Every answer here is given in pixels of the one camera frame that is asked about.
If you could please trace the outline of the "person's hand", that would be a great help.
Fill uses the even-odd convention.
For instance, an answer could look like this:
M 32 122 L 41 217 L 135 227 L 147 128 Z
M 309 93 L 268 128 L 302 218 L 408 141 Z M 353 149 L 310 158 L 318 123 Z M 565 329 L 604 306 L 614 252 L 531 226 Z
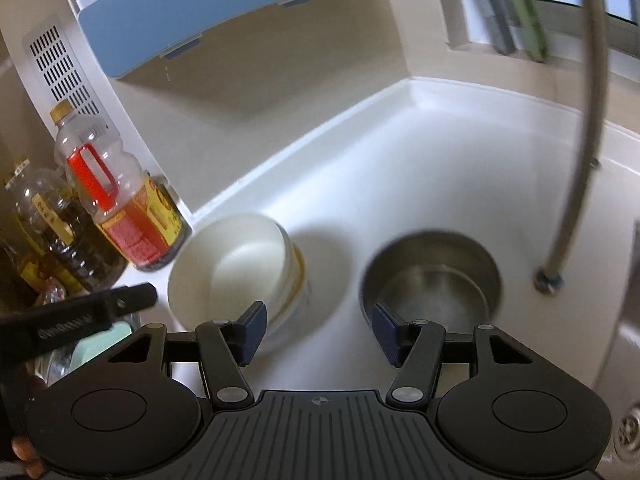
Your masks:
M 46 472 L 46 467 L 26 437 L 14 438 L 11 445 L 22 471 L 28 478 L 39 479 Z

